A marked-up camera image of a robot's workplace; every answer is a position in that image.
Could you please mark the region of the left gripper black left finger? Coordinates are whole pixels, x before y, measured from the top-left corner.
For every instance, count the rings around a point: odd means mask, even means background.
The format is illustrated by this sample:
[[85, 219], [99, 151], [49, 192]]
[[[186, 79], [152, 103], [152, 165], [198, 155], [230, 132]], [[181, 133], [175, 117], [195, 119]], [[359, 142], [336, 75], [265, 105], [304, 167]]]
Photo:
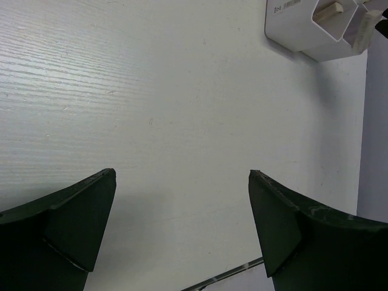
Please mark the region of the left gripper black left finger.
[[115, 170], [103, 169], [1, 212], [1, 290], [83, 290], [115, 191]]

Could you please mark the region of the right white divided container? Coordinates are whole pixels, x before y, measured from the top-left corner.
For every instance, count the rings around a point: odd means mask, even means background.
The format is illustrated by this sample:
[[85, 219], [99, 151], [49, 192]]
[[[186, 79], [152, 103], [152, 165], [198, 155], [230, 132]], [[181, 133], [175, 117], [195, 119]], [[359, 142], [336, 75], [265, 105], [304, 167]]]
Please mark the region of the right white divided container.
[[[317, 21], [317, 14], [336, 4], [342, 10]], [[356, 40], [361, 22], [368, 9], [363, 1], [318, 1], [312, 21], [330, 38], [302, 52], [318, 62], [360, 55], [364, 49]]]

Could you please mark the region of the left white divided container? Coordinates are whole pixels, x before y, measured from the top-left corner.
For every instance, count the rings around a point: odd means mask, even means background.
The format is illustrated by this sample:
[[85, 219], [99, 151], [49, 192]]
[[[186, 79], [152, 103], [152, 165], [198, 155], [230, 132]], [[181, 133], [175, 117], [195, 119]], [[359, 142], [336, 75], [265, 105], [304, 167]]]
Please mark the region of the left white divided container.
[[267, 1], [265, 34], [298, 52], [321, 45], [326, 33], [312, 21], [317, 1]]

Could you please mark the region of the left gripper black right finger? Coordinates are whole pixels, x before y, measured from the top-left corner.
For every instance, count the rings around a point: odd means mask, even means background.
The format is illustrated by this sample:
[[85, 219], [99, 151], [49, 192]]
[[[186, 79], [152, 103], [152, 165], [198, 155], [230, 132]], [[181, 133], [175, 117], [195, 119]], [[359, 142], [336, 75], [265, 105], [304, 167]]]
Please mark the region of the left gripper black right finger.
[[276, 290], [386, 290], [387, 224], [351, 215], [253, 170], [249, 198]]

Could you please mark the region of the grey white eraser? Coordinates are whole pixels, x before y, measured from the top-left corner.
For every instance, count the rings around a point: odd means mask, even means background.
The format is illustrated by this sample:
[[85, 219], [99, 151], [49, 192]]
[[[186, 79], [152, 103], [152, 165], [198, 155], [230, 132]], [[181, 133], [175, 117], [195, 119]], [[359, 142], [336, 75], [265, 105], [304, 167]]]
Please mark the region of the grey white eraser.
[[312, 19], [317, 24], [322, 23], [342, 13], [343, 11], [344, 9], [342, 4], [340, 4], [339, 2], [334, 2], [328, 5], [327, 7], [322, 8], [318, 12], [314, 13]]

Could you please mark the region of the white divided container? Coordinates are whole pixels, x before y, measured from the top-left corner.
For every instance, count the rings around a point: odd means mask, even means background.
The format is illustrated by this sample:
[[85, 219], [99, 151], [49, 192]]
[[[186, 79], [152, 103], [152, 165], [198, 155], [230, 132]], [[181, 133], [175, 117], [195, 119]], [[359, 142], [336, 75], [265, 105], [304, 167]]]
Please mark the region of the white divided container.
[[321, 45], [326, 33], [312, 21], [317, 1], [267, 1], [265, 34], [298, 52]]
[[[317, 14], [336, 4], [342, 10], [317, 21]], [[318, 62], [360, 55], [364, 49], [356, 40], [361, 22], [368, 9], [363, 1], [318, 1], [312, 21], [330, 38], [302, 52]]]

